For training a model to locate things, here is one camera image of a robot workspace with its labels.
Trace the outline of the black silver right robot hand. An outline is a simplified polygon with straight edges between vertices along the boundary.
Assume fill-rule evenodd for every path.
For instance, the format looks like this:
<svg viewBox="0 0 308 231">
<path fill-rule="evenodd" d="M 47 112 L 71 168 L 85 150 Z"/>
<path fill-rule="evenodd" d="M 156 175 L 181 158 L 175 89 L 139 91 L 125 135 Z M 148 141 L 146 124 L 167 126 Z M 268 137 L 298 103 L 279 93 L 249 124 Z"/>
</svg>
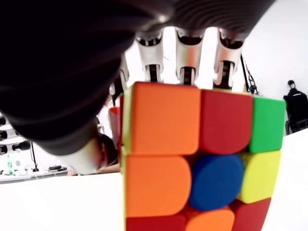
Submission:
<svg viewBox="0 0 308 231">
<path fill-rule="evenodd" d="M 82 175 L 104 166 L 95 117 L 136 35 L 166 26 L 246 37 L 271 0 L 3 0 L 0 111 Z"/>
</svg>

